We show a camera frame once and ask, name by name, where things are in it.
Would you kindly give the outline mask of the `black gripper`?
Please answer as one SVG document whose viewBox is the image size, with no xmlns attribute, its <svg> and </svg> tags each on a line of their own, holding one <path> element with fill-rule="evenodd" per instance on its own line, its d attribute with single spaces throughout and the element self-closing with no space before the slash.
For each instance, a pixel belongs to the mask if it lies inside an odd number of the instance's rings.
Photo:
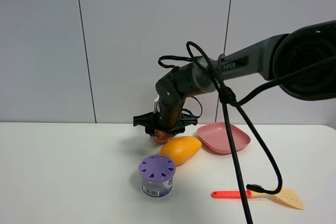
<svg viewBox="0 0 336 224">
<path fill-rule="evenodd" d="M 198 116 L 184 108 L 185 100 L 186 97 L 182 97 L 169 103 L 158 97 L 152 112 L 133 117 L 133 126 L 143 126 L 148 135 L 154 135 L 155 130 L 169 134 L 184 133 L 187 126 L 198 124 Z"/>
</svg>

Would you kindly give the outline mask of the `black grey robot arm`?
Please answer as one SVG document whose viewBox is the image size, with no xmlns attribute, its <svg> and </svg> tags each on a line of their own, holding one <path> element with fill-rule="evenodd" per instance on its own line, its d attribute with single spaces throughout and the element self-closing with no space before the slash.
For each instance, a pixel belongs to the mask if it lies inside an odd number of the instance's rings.
<svg viewBox="0 0 336 224">
<path fill-rule="evenodd" d="M 240 101 L 220 93 L 221 102 L 241 106 L 274 86 L 304 101 L 335 98 L 335 21 L 272 36 L 217 60 L 204 51 L 182 60 L 184 66 L 165 66 L 168 73 L 155 85 L 158 98 L 153 111 L 133 118 L 133 125 L 143 126 L 149 135 L 179 134 L 196 125 L 198 117 L 184 109 L 186 98 L 219 91 L 225 80 L 255 73 L 265 79 L 264 85 Z"/>
</svg>

